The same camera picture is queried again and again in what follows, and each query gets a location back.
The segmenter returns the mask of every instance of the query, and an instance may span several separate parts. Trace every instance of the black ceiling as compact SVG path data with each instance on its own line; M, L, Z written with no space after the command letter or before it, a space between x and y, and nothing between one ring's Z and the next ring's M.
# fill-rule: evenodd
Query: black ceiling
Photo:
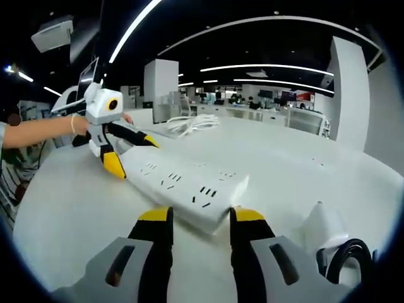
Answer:
M44 91L48 86L63 92L78 81L80 71L92 56L107 63L123 33L134 17L149 3L138 1L69 0L30 1L18 8L18 16L9 14L5 22L2 64L13 62L35 81L28 83L13 75L2 73L9 94L17 98L55 102L57 96ZM371 28L363 6L353 2L321 1L258 1L258 0L163 0L140 24L122 48L115 62L105 65L111 88L120 85L142 85L143 68L168 45L190 35L231 21L274 15L305 16L332 21L371 38ZM53 18L74 16L74 22L84 18L99 18L100 33L80 60L68 61L69 47L41 54L30 37L39 26ZM200 73L202 68L232 64L287 64L326 70L330 61L332 36L351 40L362 46L367 62L377 49L364 40L343 30L306 21L271 20L245 23L223 28L189 40L159 56L179 61L181 82L201 83L219 80L229 84L234 78L247 78L251 69L227 69ZM322 74L296 69L267 68L269 79L320 86Z

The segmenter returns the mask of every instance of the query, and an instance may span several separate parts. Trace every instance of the bracelet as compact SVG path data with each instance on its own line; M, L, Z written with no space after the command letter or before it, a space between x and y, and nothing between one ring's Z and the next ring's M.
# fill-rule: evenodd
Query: bracelet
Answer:
M77 113L74 113L74 114L71 116L71 120L70 120L70 125L71 125L71 129L73 130L73 134L77 134L77 133L76 133L76 130L74 129L74 124L73 124L74 117L76 117L76 116L78 116L78 114L77 114Z

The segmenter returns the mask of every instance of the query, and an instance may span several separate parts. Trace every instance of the white power strip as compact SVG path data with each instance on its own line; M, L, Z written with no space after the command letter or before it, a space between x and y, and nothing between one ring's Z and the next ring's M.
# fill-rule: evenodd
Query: white power strip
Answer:
M248 185L248 175L184 161L152 146L134 146L120 159L129 182L208 234L216 231L231 206L241 204Z

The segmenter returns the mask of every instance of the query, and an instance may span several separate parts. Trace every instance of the white pillar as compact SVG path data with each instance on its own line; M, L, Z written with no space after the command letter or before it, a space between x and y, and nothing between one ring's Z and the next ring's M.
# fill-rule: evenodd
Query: white pillar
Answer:
M333 37L334 117L330 138L354 150L364 151L369 124L369 79L362 48Z
M155 122L164 122L170 118L168 105L170 92L178 91L177 61L156 59L145 66L144 102L153 102Z

